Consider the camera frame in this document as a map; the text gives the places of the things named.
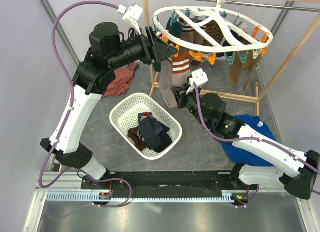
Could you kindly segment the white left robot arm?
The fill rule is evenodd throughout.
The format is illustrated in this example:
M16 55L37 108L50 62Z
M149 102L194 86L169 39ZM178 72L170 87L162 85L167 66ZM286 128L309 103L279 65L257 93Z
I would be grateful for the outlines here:
M109 171L80 143L80 138L94 107L115 80L115 70L136 61L148 65L160 63L178 53L160 39L152 27L147 27L146 32L146 35L134 34L128 40L121 40L124 34L115 23L103 22L95 26L89 35L90 48L71 82L72 105L63 113L69 118L61 118L56 131L40 142L62 165L89 174L99 189L109 185Z

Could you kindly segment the brown striped-cuff sock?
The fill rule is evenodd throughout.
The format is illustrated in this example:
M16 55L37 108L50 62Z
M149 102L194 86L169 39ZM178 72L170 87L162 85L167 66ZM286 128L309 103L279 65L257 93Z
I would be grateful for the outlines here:
M144 138L143 137L139 137L138 135L132 133L132 132L128 132L128 137L131 138L136 146L136 148L139 150L139 151L143 151L145 148L147 148L147 144L146 142L144 141Z
M136 135L139 139L145 141L145 139L144 139L143 135L141 134L141 132L140 132L140 130L139 130L138 127L130 128L130 129L128 130L128 132Z

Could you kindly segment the navy santa sock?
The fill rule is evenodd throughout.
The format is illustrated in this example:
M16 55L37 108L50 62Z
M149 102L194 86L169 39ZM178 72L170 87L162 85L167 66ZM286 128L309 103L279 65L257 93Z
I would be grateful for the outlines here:
M160 145L161 139L159 134L162 132L163 128L156 118L147 117L139 122L138 128L143 135L148 148L154 149Z
M144 119L146 119L147 117L154 117L153 114L151 112L144 112L144 113L139 113L138 114L138 120L142 121Z

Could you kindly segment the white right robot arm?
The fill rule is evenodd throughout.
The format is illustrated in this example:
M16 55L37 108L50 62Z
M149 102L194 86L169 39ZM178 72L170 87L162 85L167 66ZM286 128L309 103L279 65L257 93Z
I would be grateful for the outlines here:
M187 108L214 139L246 150L271 165L252 166L236 163L229 183L235 189L259 185L268 189L284 189L291 195L308 200L320 174L320 154L294 150L252 128L225 112L226 103L216 93L200 96L200 88L188 84L171 87L178 108Z

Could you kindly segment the dark navy plain sock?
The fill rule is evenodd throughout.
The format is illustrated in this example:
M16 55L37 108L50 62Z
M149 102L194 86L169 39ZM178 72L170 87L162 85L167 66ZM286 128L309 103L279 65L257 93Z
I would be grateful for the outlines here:
M153 150L157 153L164 151L173 141L167 132L162 131L160 134L160 145L155 147Z
M159 124L160 124L160 126L163 128L163 130L165 131L165 132L168 132L169 130L170 130L170 127L168 127L167 125L165 125L164 123L162 123L162 122L158 122Z

